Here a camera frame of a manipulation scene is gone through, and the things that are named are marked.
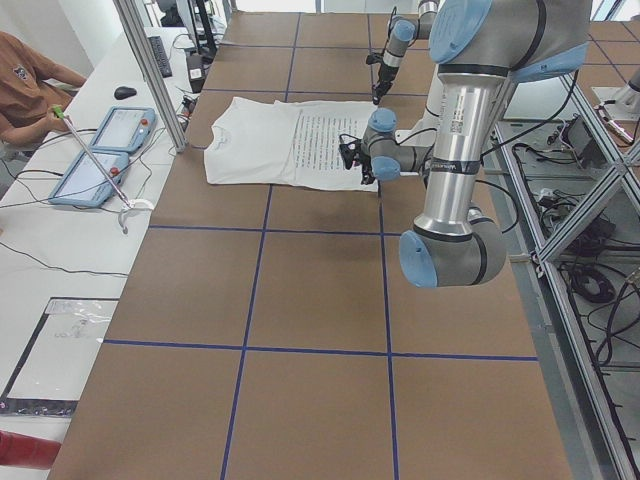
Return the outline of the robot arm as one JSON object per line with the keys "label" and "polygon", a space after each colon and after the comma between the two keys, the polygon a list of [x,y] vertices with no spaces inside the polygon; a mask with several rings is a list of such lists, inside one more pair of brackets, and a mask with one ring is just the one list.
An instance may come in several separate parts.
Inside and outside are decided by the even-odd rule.
{"label": "robot arm", "polygon": [[473,202],[482,149],[517,85],[578,70],[588,50],[587,1],[421,1],[414,19],[389,22],[387,42],[368,62],[379,68],[373,97],[391,88],[416,40],[435,63],[429,97],[437,104],[429,146],[398,142],[393,111],[377,107],[361,138],[342,143],[346,167],[364,184],[404,172],[424,177],[422,212],[400,238],[406,279],[423,288],[486,283],[501,271],[500,228]]}
{"label": "robot arm", "polygon": [[378,65],[377,81],[372,85],[372,102],[378,106],[393,86],[401,63],[410,46],[418,40],[428,40],[436,15],[444,5],[443,1],[418,1],[418,17],[409,19],[396,14],[394,8],[390,14],[387,38],[381,52],[369,53],[367,65]]}

